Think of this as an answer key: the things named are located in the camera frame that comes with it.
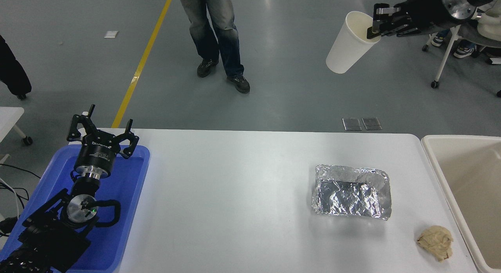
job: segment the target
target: white cable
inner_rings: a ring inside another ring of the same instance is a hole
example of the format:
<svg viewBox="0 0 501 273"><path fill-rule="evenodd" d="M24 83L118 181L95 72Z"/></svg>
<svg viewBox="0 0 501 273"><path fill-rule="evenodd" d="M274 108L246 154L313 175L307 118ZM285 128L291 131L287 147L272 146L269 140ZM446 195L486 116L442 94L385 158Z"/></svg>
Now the white cable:
<svg viewBox="0 0 501 273"><path fill-rule="evenodd" d="M19 218L19 203L18 203L18 193L16 193L16 191L14 190L14 188L12 188L11 186L9 186L9 184L7 184L2 178L0 178L0 181L2 183L4 183L9 189L11 189L14 193L14 201L16 202L16 210L18 211L18 218Z"/></svg>

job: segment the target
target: blue plastic tray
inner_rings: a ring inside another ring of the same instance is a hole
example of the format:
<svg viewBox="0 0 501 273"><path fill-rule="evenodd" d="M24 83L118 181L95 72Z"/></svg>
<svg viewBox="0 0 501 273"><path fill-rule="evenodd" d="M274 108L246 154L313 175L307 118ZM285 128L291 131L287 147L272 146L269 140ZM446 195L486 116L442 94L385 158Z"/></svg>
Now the blue plastic tray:
<svg viewBox="0 0 501 273"><path fill-rule="evenodd" d="M71 190L73 182L70 178L70 171L73 170L80 147L81 145L65 146L52 157L40 183L5 243L4 249L0 252L0 260L7 258L12 251L21 245L17 240L25 229L21 223L30 214L61 189ZM144 146L137 146L129 159L124 159L120 155L116 157L111 176L101 180L101 187L96 193L96 199L118 200L122 205L120 220L108 228L94 228L87 235L91 245L77 263L68 270L68 273L111 273L120 264L139 195L143 188L149 160L150 152ZM100 208L98 216L101 222L111 221L113 207Z"/></svg>

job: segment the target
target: robotic arm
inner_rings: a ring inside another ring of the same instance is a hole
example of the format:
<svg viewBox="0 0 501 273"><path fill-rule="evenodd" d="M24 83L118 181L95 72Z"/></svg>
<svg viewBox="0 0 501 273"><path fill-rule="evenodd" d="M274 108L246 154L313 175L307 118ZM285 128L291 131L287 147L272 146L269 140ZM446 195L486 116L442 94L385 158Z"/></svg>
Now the robotic arm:
<svg viewBox="0 0 501 273"><path fill-rule="evenodd" d="M70 193L62 189L23 221L26 229L18 238L23 244L0 262L0 273L51 273L51 268L65 273L90 246L86 236L94 227L110 227L120 219L120 202L99 201L95 195L100 180L111 175L116 155L128 159L139 137L131 132L132 119L118 136L98 130L91 121L94 107L87 115L75 114L68 132L68 141L82 142L70 174ZM84 137L77 130L79 124L86 131ZM129 140L129 146L122 149L120 143L125 140ZM114 207L114 218L98 221L99 207L108 206Z"/></svg>
<svg viewBox="0 0 501 273"><path fill-rule="evenodd" d="M407 0L394 7L375 4L367 39L431 34L463 24L476 16L476 8L493 0Z"/></svg>

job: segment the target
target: person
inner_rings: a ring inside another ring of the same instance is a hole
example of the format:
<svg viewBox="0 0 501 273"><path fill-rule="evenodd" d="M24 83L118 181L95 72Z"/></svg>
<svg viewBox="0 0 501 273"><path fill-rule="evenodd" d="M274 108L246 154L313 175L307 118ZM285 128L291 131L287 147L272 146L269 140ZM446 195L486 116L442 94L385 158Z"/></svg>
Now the person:
<svg viewBox="0 0 501 273"><path fill-rule="evenodd" d="M7 85L9 91L23 100L26 94L31 92L30 79L26 75L23 66L16 60L9 45L0 35L0 81Z"/></svg>
<svg viewBox="0 0 501 273"><path fill-rule="evenodd" d="M440 47L443 44L444 38L449 34L449 29L442 30L438 32L435 37L433 37L433 40L431 40L431 44L435 47ZM476 44L471 43L468 40L461 40L458 47L456 48L456 51L454 52L454 57L457 57L458 59L462 59L465 57L470 56L473 54L475 51Z"/></svg>
<svg viewBox="0 0 501 273"><path fill-rule="evenodd" d="M240 63L240 43L234 22L231 0L180 0L191 23L189 31L202 63L197 68L199 77L206 77L219 62L221 54L227 80L233 82L238 92L247 94L251 90L243 77ZM213 29L207 18L211 16Z"/></svg>

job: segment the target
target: yellow floor line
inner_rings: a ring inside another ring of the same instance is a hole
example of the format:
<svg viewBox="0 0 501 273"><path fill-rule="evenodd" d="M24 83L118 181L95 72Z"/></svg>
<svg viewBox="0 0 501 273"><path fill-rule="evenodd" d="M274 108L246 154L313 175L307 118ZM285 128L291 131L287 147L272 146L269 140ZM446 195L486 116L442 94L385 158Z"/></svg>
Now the yellow floor line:
<svg viewBox="0 0 501 273"><path fill-rule="evenodd" d="M169 9L171 1L172 0L167 0L165 2L165 5L163 6L160 17L158 18L158 21L155 25L155 29L153 30L153 33L151 34L150 40L148 41L148 45L146 45L146 48L145 48L144 53L143 53L143 57L141 57L141 61L139 62L139 65L137 66L136 73L134 73L134 77L132 77L132 81L130 82L129 89L127 89L127 93L125 93L125 97L122 100L122 104L120 105L120 108L118 109L117 115L115 116L115 120L113 121L111 128L118 128L118 126L120 125L120 122L122 121L122 118L125 114L125 110L127 109L127 106L129 105L129 101L130 101L130 98L132 97L132 93L134 92L134 89L136 89L137 82L139 80L139 77L141 76L141 73L143 72L144 65L146 64L148 56L150 55L150 51L153 47L153 44L155 43L155 39L157 37L158 31L160 30L160 27L162 26L163 19L165 18L165 14L167 13L167 10Z"/></svg>

